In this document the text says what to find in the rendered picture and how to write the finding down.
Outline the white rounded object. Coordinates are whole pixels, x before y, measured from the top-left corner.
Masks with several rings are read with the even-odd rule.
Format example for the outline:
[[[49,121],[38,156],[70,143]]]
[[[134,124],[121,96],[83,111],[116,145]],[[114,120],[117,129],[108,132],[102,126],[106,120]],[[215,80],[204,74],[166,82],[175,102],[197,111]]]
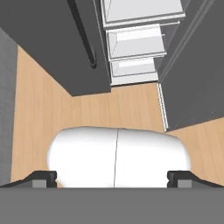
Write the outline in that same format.
[[[189,171],[191,160],[175,136],[151,130],[75,127],[61,130],[47,166],[64,187],[167,186],[168,171]]]

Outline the medium white fridge shelf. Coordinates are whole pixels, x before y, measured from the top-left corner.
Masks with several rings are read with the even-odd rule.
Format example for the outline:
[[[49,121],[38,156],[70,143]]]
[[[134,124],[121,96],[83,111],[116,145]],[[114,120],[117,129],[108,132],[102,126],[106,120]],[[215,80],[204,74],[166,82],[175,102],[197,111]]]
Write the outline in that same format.
[[[166,53],[159,24],[109,30],[106,37],[110,60]]]

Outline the dark grey open fridge door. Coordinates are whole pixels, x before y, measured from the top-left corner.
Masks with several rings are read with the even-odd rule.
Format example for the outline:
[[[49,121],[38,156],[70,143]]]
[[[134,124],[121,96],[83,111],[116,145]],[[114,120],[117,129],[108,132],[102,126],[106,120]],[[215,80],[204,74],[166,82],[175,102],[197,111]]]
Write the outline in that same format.
[[[167,131],[224,117],[224,0],[190,0],[158,77]]]

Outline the large white fridge shelf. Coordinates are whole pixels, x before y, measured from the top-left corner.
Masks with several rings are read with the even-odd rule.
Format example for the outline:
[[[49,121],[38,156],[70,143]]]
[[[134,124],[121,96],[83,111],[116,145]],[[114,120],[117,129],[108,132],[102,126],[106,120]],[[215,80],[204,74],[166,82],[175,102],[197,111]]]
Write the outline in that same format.
[[[101,0],[106,28],[183,18],[190,0]]]

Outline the small white fridge shelf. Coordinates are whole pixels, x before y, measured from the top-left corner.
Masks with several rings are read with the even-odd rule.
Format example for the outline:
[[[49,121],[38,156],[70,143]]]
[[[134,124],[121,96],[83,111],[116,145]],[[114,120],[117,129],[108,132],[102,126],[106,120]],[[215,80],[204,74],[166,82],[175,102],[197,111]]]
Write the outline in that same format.
[[[155,62],[151,57],[112,61],[110,71],[112,86],[158,80]]]

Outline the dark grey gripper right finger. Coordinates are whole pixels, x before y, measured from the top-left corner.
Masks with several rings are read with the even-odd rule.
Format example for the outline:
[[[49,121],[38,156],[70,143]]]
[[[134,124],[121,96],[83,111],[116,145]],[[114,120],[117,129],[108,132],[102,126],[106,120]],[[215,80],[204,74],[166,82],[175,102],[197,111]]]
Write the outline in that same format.
[[[190,171],[168,171],[167,179],[168,188],[221,187],[221,185],[197,177]]]

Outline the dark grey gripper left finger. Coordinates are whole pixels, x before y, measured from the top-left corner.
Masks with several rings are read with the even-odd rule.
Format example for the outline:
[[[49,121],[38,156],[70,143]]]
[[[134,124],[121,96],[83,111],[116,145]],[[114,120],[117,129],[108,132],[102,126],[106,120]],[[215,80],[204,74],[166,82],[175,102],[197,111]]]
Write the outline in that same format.
[[[34,171],[26,178],[2,185],[2,187],[52,188],[57,187],[56,179],[56,171]]]

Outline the grey cabinet side panel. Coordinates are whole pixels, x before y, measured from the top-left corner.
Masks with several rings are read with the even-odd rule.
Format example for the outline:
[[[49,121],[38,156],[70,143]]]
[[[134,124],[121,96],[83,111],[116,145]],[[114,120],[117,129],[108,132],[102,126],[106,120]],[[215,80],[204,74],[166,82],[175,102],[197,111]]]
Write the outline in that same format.
[[[11,182],[18,45],[0,28],[0,186]]]

